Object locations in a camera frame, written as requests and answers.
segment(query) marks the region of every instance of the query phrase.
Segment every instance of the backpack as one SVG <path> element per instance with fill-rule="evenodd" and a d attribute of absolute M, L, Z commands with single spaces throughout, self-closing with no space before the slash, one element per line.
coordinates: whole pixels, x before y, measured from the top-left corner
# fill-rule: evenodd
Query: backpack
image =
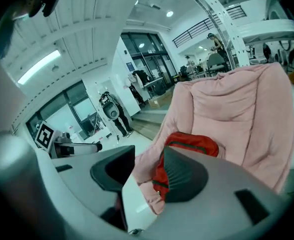
<path fill-rule="evenodd" d="M 183 132 L 174 132 L 169 135 L 165 147 L 178 147 L 196 151 L 211 157 L 217 157 L 219 147 L 211 138 L 203 135 L 192 135 Z M 164 169 L 164 151 L 162 150 L 155 175 L 152 177 L 153 188 L 165 201 L 166 194 L 170 191 L 169 179 Z"/>

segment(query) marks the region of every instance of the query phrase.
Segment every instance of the metal railing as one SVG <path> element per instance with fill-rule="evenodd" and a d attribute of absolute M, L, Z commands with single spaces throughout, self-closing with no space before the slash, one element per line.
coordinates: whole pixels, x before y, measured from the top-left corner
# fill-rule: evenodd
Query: metal railing
<path fill-rule="evenodd" d="M 230 15 L 231 19 L 235 20 L 238 18 L 246 17 L 246 13 L 243 11 L 241 5 L 228 8 L 226 9 L 228 14 Z M 215 14 L 213 15 L 214 20 L 218 25 L 222 24 L 221 20 L 218 18 L 218 16 Z M 180 45 L 183 45 L 188 40 L 196 37 L 197 35 L 202 34 L 203 32 L 210 30 L 214 28 L 213 23 L 209 18 L 204 19 L 203 21 L 195 24 L 191 28 L 189 28 L 187 31 L 183 32 L 181 35 L 177 36 L 175 39 L 172 40 L 172 42 L 175 44 L 175 46 L 178 48 Z"/>

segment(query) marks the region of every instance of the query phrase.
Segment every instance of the pink blanket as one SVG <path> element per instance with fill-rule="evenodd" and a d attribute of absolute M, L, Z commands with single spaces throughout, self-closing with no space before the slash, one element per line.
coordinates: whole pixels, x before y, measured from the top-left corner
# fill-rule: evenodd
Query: pink blanket
<path fill-rule="evenodd" d="M 150 182 L 167 137 L 176 131 L 205 135 L 224 147 L 223 159 L 242 165 L 279 192 L 294 148 L 291 84 L 278 63 L 238 68 L 177 83 L 160 131 L 136 157 L 133 175 L 159 214 L 164 202 Z"/>

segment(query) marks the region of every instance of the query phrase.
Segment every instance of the fluorescent light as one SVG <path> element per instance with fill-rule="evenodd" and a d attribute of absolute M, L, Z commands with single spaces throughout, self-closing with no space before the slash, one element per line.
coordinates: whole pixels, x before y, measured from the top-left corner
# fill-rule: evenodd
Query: fluorescent light
<path fill-rule="evenodd" d="M 171 17 L 173 15 L 173 11 L 167 12 L 167 17 Z"/>
<path fill-rule="evenodd" d="M 19 84 L 25 84 L 29 78 L 31 78 L 34 74 L 37 73 L 42 67 L 46 66 L 48 63 L 53 61 L 55 58 L 59 57 L 60 53 L 58 50 L 55 50 L 51 54 L 47 55 L 45 58 L 38 61 L 35 65 L 33 65 L 19 80 Z"/>

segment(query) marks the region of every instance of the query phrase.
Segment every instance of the gray seat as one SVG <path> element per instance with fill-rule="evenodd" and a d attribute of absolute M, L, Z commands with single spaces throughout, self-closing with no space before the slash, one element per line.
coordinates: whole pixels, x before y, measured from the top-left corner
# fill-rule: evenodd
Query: gray seat
<path fill-rule="evenodd" d="M 218 53 L 213 53 L 209 56 L 207 66 L 208 66 L 208 75 L 211 77 L 213 72 L 226 72 L 225 60 Z"/>

